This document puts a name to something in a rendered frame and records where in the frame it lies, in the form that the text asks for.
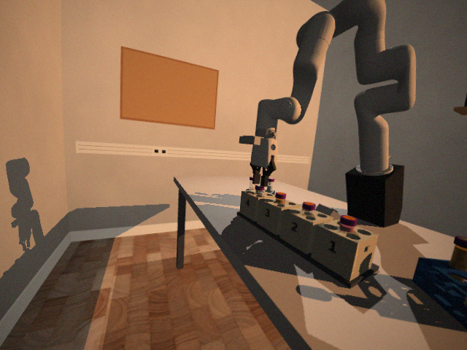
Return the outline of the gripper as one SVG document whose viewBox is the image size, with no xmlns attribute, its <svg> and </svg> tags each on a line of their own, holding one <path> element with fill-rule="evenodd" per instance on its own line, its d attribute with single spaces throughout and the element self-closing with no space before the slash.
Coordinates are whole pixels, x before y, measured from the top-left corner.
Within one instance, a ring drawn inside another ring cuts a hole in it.
<svg viewBox="0 0 467 350">
<path fill-rule="evenodd" d="M 268 187 L 269 176 L 277 169 L 277 140 L 260 139 L 260 145 L 253 145 L 250 166 L 253 172 L 252 183 Z M 261 167 L 263 167 L 263 176 L 260 178 Z"/>
</svg>

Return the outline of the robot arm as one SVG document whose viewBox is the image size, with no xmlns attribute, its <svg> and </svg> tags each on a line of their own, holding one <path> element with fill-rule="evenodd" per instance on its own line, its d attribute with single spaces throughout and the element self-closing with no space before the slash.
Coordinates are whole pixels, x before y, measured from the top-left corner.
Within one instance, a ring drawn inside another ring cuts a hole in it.
<svg viewBox="0 0 467 350">
<path fill-rule="evenodd" d="M 393 166 L 387 165 L 391 158 L 388 124 L 380 115 L 403 112 L 414 106 L 416 56 L 410 44 L 385 50 L 385 18 L 385 0 L 343 0 L 330 11 L 313 15 L 296 36 L 299 49 L 293 63 L 291 96 L 261 100 L 255 136 L 240 136 L 239 143 L 260 145 L 260 137 L 276 139 L 278 120 L 286 120 L 291 125 L 299 123 L 308 108 L 332 38 L 358 26 L 354 40 L 358 82 L 370 85 L 394 79 L 398 83 L 369 88 L 355 97 L 360 149 L 360 165 L 356 171 L 366 176 L 392 172 Z"/>
</svg>

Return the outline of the blue tube rack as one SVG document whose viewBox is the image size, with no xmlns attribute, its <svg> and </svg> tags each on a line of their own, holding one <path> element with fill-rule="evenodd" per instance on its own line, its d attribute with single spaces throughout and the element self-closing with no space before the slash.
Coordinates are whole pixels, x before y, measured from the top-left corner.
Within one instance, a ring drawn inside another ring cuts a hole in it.
<svg viewBox="0 0 467 350">
<path fill-rule="evenodd" d="M 454 274 L 466 281 L 458 281 L 447 274 Z M 467 271 L 453 268 L 449 265 L 449 260 L 421 257 L 412 281 L 467 329 L 467 306 L 464 305 Z"/>
</svg>

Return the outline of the tan bucket adapter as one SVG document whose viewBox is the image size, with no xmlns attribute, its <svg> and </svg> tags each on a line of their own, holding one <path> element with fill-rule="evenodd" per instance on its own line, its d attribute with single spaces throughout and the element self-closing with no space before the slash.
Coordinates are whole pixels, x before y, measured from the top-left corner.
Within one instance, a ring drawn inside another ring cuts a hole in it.
<svg viewBox="0 0 467 350">
<path fill-rule="evenodd" d="M 302 207 L 284 209 L 279 237 L 303 253 L 309 254 L 312 252 L 316 225 L 330 221 L 333 221 L 333 217 L 315 210 L 314 214 L 309 216 L 302 214 Z"/>
<path fill-rule="evenodd" d="M 262 195 L 255 194 L 255 190 L 242 191 L 240 213 L 256 222 L 258 218 L 259 199 L 275 198 L 275 195 L 263 191 Z"/>
<path fill-rule="evenodd" d="M 358 226 L 349 233 L 339 224 L 336 219 L 316 225 L 311 258 L 352 281 L 371 269 L 379 234 Z"/>
<path fill-rule="evenodd" d="M 276 198 L 259 199 L 257 223 L 277 236 L 280 234 L 283 210 L 301 205 L 286 199 L 285 203 L 277 203 L 275 200 Z"/>
</svg>

